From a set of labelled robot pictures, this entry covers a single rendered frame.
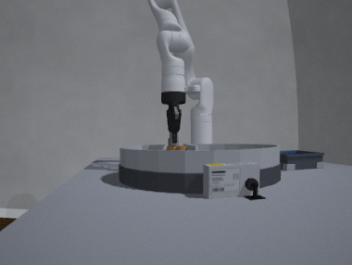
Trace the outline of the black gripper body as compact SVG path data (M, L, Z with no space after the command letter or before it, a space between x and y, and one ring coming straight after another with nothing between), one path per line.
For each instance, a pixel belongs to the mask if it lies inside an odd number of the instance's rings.
M172 119L174 107L177 107L179 112L179 105L185 104L185 102L185 92L170 91L161 93L161 103L164 105L169 105L170 120Z

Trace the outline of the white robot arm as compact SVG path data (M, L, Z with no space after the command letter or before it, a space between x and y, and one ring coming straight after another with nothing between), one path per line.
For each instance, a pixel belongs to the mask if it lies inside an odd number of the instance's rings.
M210 78L195 78L195 47L177 0L148 0L148 4L159 28L157 48L162 62L161 93L185 92L191 99L199 99L199 103L191 108L191 145L212 144L213 83ZM172 13L166 10L168 8Z

